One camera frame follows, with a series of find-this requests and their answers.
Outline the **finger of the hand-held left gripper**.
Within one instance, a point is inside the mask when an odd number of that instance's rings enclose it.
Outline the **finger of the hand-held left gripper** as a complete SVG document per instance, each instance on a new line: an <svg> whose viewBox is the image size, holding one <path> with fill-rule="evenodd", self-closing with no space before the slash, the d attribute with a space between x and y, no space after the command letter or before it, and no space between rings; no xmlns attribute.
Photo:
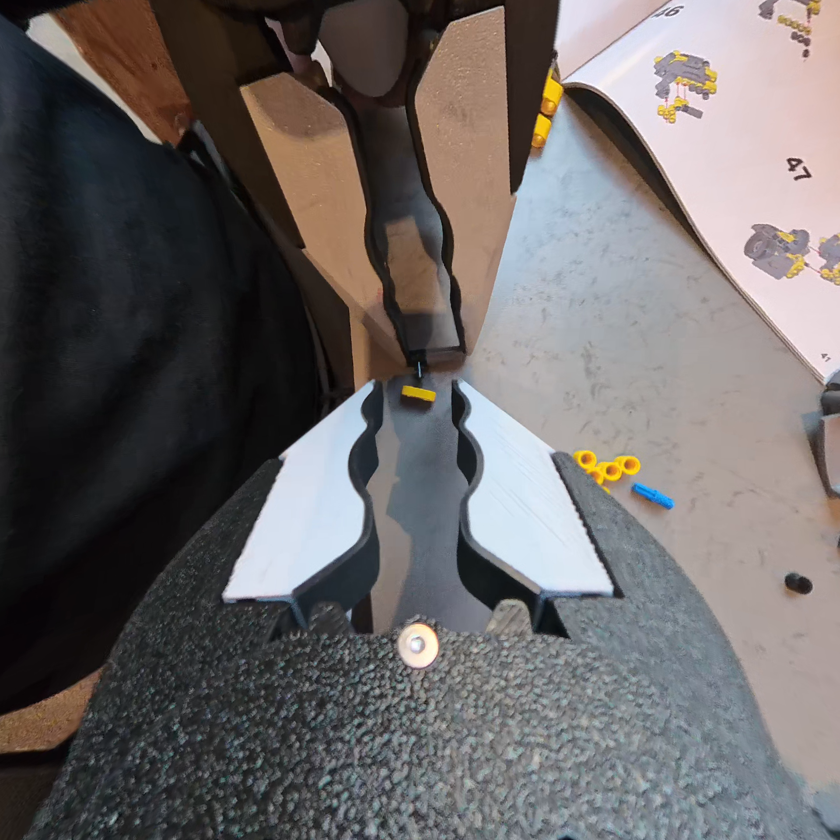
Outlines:
<svg viewBox="0 0 840 840"><path fill-rule="evenodd" d="M303 252L395 360L405 340L385 309L387 270L371 256L369 200L345 111L282 72L240 88L240 95L303 241Z"/></svg>
<svg viewBox="0 0 840 840"><path fill-rule="evenodd" d="M427 193L445 226L465 353L484 325L515 207L509 172L504 7L447 25L413 94Z"/></svg>

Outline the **grey desk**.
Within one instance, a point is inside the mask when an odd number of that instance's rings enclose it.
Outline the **grey desk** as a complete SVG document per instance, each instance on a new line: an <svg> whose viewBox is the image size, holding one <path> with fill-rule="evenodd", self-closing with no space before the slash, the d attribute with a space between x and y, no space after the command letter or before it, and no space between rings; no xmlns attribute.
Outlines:
<svg viewBox="0 0 840 840"><path fill-rule="evenodd" d="M458 373L558 450L640 458L674 510L613 495L707 600L785 764L838 784L838 500L802 421L822 388L573 102Z"/></svg>

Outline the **white building instruction booklet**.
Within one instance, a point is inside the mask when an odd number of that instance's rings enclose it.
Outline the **white building instruction booklet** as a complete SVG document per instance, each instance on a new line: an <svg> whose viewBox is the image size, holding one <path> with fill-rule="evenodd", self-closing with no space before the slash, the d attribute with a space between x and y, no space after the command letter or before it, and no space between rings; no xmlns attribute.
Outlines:
<svg viewBox="0 0 840 840"><path fill-rule="evenodd" d="M839 365L838 2L560 2L567 91L615 109L731 283Z"/></svg>

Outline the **pile of toy brick parts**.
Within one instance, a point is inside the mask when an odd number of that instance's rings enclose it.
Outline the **pile of toy brick parts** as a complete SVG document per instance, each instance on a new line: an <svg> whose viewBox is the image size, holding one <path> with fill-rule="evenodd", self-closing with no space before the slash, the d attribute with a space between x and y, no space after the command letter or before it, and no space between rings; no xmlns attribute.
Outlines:
<svg viewBox="0 0 840 840"><path fill-rule="evenodd" d="M805 435L823 488L839 498L839 370L820 394L820 409L802 415Z"/></svg>

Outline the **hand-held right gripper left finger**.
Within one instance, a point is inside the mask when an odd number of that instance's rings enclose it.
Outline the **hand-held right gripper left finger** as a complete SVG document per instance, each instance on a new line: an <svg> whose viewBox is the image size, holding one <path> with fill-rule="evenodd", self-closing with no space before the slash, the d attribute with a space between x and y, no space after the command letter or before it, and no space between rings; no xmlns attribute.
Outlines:
<svg viewBox="0 0 840 840"><path fill-rule="evenodd" d="M382 383L369 381L280 456L223 602L284 602L307 627L316 604L349 612L369 595L380 547L367 485L383 405Z"/></svg>

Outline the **person's dark clothing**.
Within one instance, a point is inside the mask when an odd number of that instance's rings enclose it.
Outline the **person's dark clothing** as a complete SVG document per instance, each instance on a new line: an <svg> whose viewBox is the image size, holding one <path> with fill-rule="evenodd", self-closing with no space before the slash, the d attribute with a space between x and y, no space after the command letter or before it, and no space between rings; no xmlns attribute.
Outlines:
<svg viewBox="0 0 840 840"><path fill-rule="evenodd" d="M2 2L1 703L94 672L323 415L303 297L203 138L147 140Z"/></svg>

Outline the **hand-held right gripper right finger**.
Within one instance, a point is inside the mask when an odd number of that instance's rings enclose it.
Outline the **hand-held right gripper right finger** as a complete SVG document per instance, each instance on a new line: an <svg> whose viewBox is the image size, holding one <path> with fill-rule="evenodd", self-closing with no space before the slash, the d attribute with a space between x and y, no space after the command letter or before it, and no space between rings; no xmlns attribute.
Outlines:
<svg viewBox="0 0 840 840"><path fill-rule="evenodd" d="M551 446L460 379L453 425L468 485L457 544L467 591L491 611L524 604L535 632L564 631L556 599L622 598Z"/></svg>

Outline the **grey and yellow brick assembly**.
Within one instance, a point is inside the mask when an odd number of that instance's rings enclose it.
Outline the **grey and yellow brick assembly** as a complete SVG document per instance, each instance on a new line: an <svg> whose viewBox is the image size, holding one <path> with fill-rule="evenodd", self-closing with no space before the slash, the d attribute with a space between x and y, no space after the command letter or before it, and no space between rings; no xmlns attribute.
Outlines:
<svg viewBox="0 0 840 840"><path fill-rule="evenodd" d="M542 149L548 141L552 129L553 118L556 115L564 93L560 80L560 70L554 60L546 76L542 89L542 99L532 132L531 147L533 150Z"/></svg>

